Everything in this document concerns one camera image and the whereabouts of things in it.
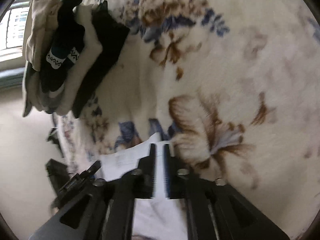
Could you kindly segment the floral fleece bed blanket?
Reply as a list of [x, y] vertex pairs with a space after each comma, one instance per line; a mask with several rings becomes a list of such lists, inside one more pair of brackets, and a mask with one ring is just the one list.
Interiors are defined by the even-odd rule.
[[303, 0], [108, 2], [130, 29], [80, 115], [57, 118], [71, 174], [159, 135], [291, 239], [319, 212], [319, 25]]

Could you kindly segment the black folded garment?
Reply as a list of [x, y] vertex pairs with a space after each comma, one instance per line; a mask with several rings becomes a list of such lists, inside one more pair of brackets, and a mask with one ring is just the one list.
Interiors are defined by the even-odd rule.
[[109, 14], [108, 2], [106, 0], [93, 10], [92, 23], [103, 50], [86, 73], [78, 89], [72, 106], [72, 113], [75, 118], [80, 116], [85, 104], [100, 85], [105, 75], [117, 63], [130, 32], [127, 26], [117, 22]]

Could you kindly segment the window with white frame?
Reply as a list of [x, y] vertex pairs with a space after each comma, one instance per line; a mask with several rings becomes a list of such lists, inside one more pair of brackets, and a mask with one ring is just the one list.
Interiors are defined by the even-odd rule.
[[1, 62], [22, 57], [31, 0], [13, 0], [1, 19]]

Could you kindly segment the white t-shirt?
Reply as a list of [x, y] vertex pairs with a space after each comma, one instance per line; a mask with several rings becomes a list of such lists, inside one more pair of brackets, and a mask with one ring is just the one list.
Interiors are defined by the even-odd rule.
[[188, 239], [185, 201], [169, 199], [160, 133], [100, 157], [103, 178], [115, 183], [103, 239]]

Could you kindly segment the cream folded garment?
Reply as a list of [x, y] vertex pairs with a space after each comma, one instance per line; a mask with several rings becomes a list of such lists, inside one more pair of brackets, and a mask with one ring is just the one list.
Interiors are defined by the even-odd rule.
[[[62, 0], [33, 0], [31, 3], [31, 33], [25, 44], [25, 59], [33, 65], [33, 69], [40, 73], [41, 60], [49, 48], [54, 31], [57, 29], [57, 12]], [[55, 110], [57, 115], [67, 114], [73, 106], [78, 89], [93, 63], [103, 48], [97, 38], [92, 18], [94, 5], [81, 3], [73, 9], [75, 20], [85, 28], [84, 48], [79, 58], [67, 72], [65, 90], [59, 106]]]

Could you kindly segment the black patterned socks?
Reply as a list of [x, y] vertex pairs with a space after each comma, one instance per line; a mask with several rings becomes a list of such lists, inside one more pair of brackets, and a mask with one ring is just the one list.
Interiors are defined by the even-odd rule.
[[67, 72], [84, 48], [85, 28], [76, 22], [73, 11], [81, 2], [82, 0], [62, 0], [57, 12], [57, 29], [41, 60], [41, 89], [45, 93], [63, 88]]

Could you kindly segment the grey striped folded garment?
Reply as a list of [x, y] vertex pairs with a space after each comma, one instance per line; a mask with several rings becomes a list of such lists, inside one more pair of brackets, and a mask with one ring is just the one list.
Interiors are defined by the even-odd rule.
[[64, 90], [64, 82], [56, 91], [45, 90], [40, 80], [39, 72], [33, 69], [33, 65], [30, 62], [26, 61], [22, 81], [22, 95], [24, 100], [22, 116], [28, 116], [33, 107], [39, 112], [54, 113], [60, 104]]

